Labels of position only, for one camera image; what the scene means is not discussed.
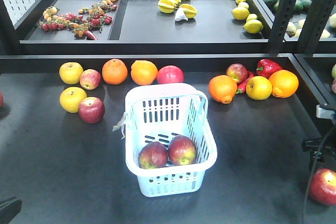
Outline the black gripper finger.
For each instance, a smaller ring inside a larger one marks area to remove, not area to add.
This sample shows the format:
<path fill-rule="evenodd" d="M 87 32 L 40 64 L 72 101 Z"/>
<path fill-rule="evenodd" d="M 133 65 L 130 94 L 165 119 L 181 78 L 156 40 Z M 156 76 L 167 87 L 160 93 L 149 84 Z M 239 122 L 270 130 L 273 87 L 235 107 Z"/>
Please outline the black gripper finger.
<path fill-rule="evenodd" d="M 22 201 L 16 197 L 1 201 L 1 224 L 8 224 L 20 213 Z"/>

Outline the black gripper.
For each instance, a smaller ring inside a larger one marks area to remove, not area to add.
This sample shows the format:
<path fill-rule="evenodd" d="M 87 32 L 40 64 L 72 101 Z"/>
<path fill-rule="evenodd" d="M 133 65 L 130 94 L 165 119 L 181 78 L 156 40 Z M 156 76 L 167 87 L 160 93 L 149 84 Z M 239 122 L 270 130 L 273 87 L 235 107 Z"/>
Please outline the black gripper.
<path fill-rule="evenodd" d="M 318 119 L 330 120 L 333 125 L 320 137 L 302 141 L 302 150 L 309 153 L 309 171 L 328 168 L 335 171 L 335 105 L 327 103 L 316 106 Z"/>

